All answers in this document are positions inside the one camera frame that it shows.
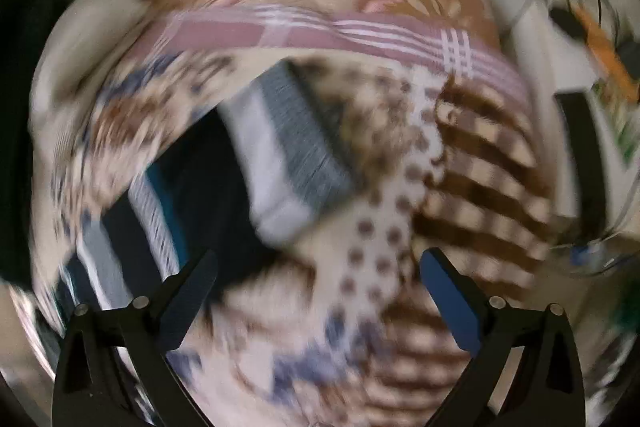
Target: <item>brown striped fabric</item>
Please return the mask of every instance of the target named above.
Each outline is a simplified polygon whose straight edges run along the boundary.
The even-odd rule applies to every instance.
[[[442,248],[487,295],[517,304],[550,239],[549,188],[538,163],[530,118],[503,107],[495,92],[483,89],[451,77],[436,99],[433,118],[445,147],[446,171],[438,181],[425,177],[426,198],[412,217],[411,263],[406,265],[406,253],[399,256],[403,266],[409,266],[402,271],[404,289],[382,313],[394,354],[386,366],[380,363],[384,371],[374,372],[377,383],[390,396],[430,391],[434,400],[386,405],[370,397],[371,425],[423,425],[468,362],[468,354],[453,343],[417,277],[422,250]]]

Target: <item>blue and white striped fabric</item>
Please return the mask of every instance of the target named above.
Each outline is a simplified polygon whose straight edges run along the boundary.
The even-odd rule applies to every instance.
[[[354,192],[336,130],[292,68],[276,64],[202,117],[86,227],[55,291],[62,324],[79,303],[153,295],[204,250],[218,258],[216,298]]]

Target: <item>clothing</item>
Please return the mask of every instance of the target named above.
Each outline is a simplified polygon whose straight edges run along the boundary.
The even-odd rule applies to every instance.
[[[34,73],[30,128],[39,158],[53,170],[111,68],[146,26],[142,0],[76,0],[53,28]]]
[[[348,153],[300,72],[281,61],[219,105],[269,245],[284,246],[353,193]]]
[[[346,153],[333,155],[341,144],[311,111],[303,82],[277,63],[193,124],[87,223],[56,290],[63,322],[81,302],[113,309],[153,295],[205,250],[218,261],[210,297],[220,298],[351,195]]]
[[[391,59],[386,45],[409,44],[404,21],[370,54],[327,42],[128,57],[53,179],[58,242],[75,245],[82,223],[110,208],[194,121],[283,58],[335,117],[370,190],[304,230],[273,266],[229,286],[172,357],[214,425],[424,425],[468,357],[417,280],[422,251],[441,247],[488,295],[511,303],[532,282],[549,201],[527,84],[506,59],[452,29],[443,29],[446,39],[424,38],[428,66],[413,60],[413,45]],[[240,25],[228,29],[242,34]],[[66,289],[82,282],[72,272],[79,262],[58,280],[67,261],[40,258],[52,277],[38,280],[38,296],[52,325],[51,279]]]
[[[154,61],[185,50],[313,48],[348,50],[459,72],[500,89],[530,111],[529,86],[499,52],[437,20],[391,14],[319,14],[280,4],[212,6],[158,17],[127,58]]]

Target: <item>orange object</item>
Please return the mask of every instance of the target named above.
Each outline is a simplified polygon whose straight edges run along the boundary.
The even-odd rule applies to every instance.
[[[638,85],[634,83],[626,68],[620,62],[620,58],[616,54],[607,34],[581,6],[573,7],[572,11],[587,31],[587,47],[605,70],[606,75],[604,77],[613,80],[618,85],[628,102],[637,104],[640,100]]]

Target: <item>white fabric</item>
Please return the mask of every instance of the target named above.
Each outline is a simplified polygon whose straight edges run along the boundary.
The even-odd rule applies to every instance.
[[[95,94],[142,30],[142,0],[76,0],[52,30],[31,88],[34,147],[53,169],[69,152]]]

